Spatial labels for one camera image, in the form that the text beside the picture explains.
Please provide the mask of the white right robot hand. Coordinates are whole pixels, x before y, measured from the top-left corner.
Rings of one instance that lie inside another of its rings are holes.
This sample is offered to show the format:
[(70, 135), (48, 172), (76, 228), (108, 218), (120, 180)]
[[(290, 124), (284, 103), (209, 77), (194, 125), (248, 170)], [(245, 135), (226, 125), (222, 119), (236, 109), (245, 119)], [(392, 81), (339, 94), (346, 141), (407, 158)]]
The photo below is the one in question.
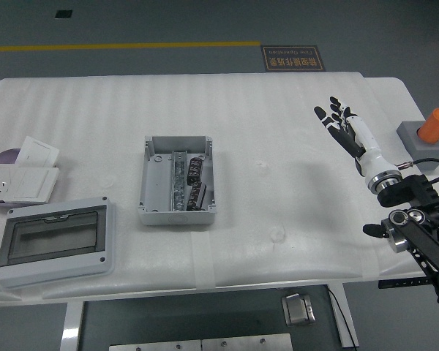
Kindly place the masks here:
[(329, 134), (354, 158), (368, 190), (378, 194), (402, 180), (398, 168), (383, 158), (382, 151), (363, 119), (336, 97), (330, 98), (331, 114), (314, 107), (315, 115)]

